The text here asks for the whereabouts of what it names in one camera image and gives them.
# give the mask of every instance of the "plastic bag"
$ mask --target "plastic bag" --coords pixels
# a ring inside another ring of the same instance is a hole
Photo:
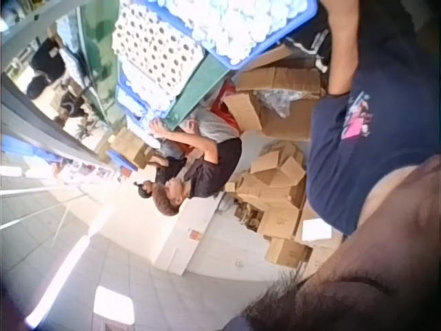
[[[281,89],[254,91],[254,94],[264,106],[275,110],[277,114],[284,119],[289,116],[289,104],[305,96],[304,92]]]

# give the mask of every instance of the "black t-shirt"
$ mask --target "black t-shirt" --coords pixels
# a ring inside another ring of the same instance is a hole
[[[180,160],[174,157],[166,157],[166,159],[168,160],[168,167],[156,169],[155,183],[165,185],[170,179],[176,177],[187,163],[186,157]]]
[[[218,143],[218,164],[197,159],[185,174],[184,180],[192,182],[189,198],[207,198],[223,188],[233,174],[242,155],[240,138]]]
[[[61,97],[60,107],[66,109],[69,112],[69,117],[75,118],[84,116],[84,110],[81,106],[85,103],[82,97],[75,97],[71,92],[67,91]]]
[[[65,72],[65,64],[59,53],[58,44],[47,38],[35,52],[30,66],[47,74],[51,83],[61,78]]]
[[[372,27],[376,34],[360,42],[351,92],[324,98],[312,118],[307,196],[345,234],[355,231],[368,194],[384,176],[440,152],[435,62],[411,32],[385,35],[378,22]]]

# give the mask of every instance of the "graphic print on t-shirt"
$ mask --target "graphic print on t-shirt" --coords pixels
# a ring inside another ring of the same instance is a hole
[[[369,95],[361,92],[352,106],[349,107],[343,126],[342,140],[360,135],[364,137],[369,135],[369,123],[372,114],[369,114],[368,100]]]

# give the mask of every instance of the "hand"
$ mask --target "hand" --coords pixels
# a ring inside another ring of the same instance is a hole
[[[199,134],[198,121],[189,119],[183,126],[183,131],[188,134]]]
[[[168,139],[170,133],[172,133],[166,126],[164,126],[160,119],[154,119],[150,122],[150,131],[155,137],[166,139]]]

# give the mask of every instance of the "green shelf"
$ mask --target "green shelf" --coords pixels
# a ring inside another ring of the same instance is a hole
[[[164,119],[164,124],[174,130],[193,110],[200,100],[229,72],[220,61],[208,54],[196,69],[173,108]]]

